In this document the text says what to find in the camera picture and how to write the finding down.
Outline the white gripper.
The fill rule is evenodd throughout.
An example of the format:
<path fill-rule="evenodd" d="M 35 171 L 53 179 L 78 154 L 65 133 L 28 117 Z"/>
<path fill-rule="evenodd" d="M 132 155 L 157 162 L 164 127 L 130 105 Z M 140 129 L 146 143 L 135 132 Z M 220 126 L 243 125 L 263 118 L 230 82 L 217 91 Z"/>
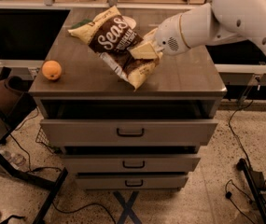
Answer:
<path fill-rule="evenodd" d="M 157 59 L 159 57 L 151 42 L 155 39 L 162 52 L 166 55 L 178 55 L 190 50 L 182 31 L 182 14 L 174 15 L 163 21 L 143 36 L 145 43 L 128 48 L 135 59 Z"/>

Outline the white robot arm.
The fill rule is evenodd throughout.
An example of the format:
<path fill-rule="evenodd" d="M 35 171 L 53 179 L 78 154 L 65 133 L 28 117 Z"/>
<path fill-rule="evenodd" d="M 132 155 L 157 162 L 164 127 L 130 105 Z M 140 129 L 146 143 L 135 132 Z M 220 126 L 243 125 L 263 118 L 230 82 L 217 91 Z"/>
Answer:
<path fill-rule="evenodd" d="M 211 0 L 163 21 L 129 49 L 135 59 L 178 55 L 192 48 L 246 39 L 266 56 L 266 0 Z"/>

